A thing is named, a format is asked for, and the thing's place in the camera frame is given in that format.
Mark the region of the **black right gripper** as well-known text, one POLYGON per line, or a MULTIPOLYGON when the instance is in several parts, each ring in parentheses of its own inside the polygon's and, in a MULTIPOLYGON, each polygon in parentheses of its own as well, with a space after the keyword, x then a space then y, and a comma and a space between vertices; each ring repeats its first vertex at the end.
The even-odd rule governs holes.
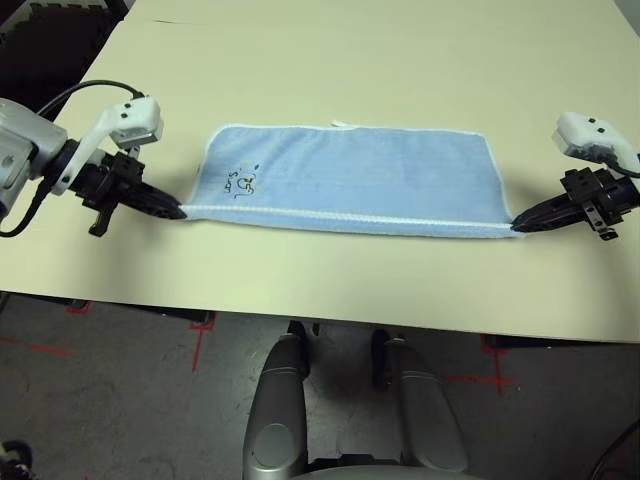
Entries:
POLYGON ((586 222, 602 240, 618 237, 613 225, 639 207, 639 192, 627 177, 608 170, 569 170, 561 179, 566 194, 534 205, 519 214, 511 229, 519 233, 551 231, 586 222))

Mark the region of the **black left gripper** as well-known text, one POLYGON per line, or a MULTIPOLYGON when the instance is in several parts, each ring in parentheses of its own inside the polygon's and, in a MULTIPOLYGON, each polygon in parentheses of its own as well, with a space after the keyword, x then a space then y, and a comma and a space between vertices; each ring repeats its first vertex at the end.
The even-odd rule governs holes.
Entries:
POLYGON ((111 217, 126 194, 124 204, 146 215, 180 220, 186 218, 181 203, 172 195, 142 183, 144 164, 126 153, 106 154, 98 164, 85 164, 70 186, 82 205, 97 212, 89 234, 103 236, 111 217))

